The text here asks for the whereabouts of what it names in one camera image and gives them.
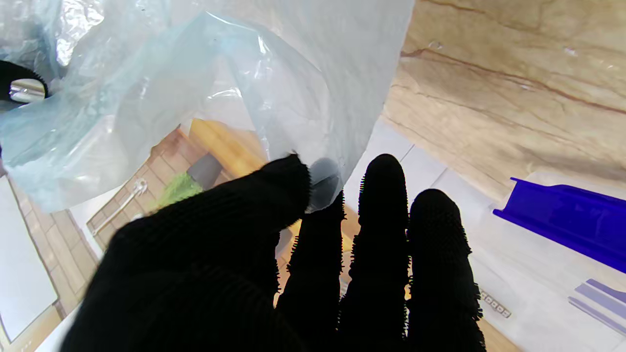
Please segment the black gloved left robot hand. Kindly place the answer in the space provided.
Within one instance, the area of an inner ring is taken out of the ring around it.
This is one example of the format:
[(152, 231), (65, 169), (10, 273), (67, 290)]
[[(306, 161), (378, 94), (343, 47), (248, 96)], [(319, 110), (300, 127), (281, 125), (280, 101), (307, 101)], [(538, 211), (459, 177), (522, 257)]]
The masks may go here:
[(297, 154), (117, 230), (61, 352), (484, 352), (460, 209), (367, 166), (340, 296), (343, 193), (306, 213)]

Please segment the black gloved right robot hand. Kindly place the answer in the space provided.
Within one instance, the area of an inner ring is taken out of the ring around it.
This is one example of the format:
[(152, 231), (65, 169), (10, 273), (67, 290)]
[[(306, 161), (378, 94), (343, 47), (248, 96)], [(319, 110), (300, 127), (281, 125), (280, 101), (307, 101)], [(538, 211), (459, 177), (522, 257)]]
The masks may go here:
[(37, 73), (11, 62), (0, 62), (0, 100), (28, 104), (50, 97), (47, 84)]

